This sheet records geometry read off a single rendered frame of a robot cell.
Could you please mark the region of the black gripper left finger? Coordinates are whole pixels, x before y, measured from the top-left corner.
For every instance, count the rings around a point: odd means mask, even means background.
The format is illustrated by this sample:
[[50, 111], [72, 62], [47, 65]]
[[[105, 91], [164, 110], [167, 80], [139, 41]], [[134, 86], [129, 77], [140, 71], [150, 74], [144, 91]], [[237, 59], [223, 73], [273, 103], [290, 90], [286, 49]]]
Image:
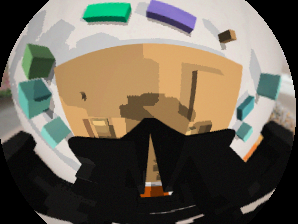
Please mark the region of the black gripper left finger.
[[68, 147], [80, 163], [130, 169], [138, 194], [145, 194], [150, 145], [150, 119], [144, 119], [120, 139], [69, 137]]

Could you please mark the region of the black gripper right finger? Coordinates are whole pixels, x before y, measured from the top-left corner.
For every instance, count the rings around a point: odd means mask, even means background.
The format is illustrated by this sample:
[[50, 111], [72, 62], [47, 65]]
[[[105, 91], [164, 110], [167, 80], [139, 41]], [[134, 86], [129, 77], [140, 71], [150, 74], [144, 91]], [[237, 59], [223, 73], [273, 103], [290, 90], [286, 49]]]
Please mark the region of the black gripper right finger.
[[210, 149], [218, 149], [231, 144], [235, 137], [235, 131], [231, 128], [217, 129], [208, 133], [196, 133], [196, 135], [184, 135], [174, 131], [172, 127], [161, 123], [157, 119], [150, 119], [150, 135], [154, 156], [157, 160], [158, 172], [160, 172], [162, 190], [174, 192], [173, 184], [184, 168], [186, 159], [194, 153], [208, 152]]

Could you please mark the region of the purple flat block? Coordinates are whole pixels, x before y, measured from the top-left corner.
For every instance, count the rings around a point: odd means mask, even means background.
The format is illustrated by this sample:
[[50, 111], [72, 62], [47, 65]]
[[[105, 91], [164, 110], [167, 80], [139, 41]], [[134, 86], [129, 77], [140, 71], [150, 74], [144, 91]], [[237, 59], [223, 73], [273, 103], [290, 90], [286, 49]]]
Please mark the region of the purple flat block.
[[180, 28], [181, 31], [186, 31], [188, 34], [193, 32], [194, 24], [196, 24], [197, 16], [178, 10], [180, 7], [173, 7], [164, 2], [149, 3], [148, 12], [145, 12], [145, 18], [157, 19], [157, 22], [170, 24], [172, 27]]

